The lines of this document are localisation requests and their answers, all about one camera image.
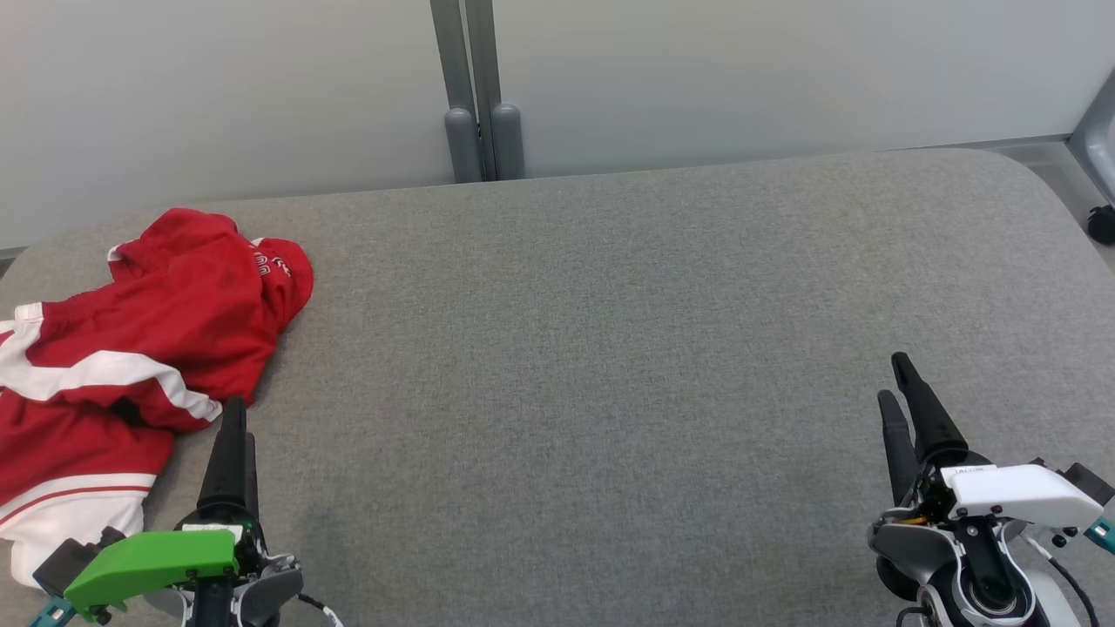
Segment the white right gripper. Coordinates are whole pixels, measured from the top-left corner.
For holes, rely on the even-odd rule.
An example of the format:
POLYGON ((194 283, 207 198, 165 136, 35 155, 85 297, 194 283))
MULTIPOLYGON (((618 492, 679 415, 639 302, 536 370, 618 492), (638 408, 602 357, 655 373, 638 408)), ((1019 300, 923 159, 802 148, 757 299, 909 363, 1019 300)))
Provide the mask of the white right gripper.
POLYGON ((933 525, 989 519, 1084 530, 1104 515, 1107 480, 1090 467, 1077 462, 1051 469, 1040 459, 1000 467, 969 454, 963 434, 908 354, 892 354, 889 364, 909 409, 903 412, 891 390, 878 393, 895 507, 905 503, 933 525))

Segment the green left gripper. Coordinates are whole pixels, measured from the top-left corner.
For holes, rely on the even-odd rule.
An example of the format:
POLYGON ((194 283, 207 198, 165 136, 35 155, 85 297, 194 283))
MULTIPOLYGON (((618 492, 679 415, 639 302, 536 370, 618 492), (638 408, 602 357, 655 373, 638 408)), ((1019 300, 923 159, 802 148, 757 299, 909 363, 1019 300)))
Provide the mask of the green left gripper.
POLYGON ((88 623, 104 623, 128 600, 164 590, 180 594, 185 623, 235 623, 235 592, 261 575, 266 552, 259 512, 255 438, 248 402, 234 396, 220 416, 198 515, 103 548, 67 583, 64 599, 88 623))

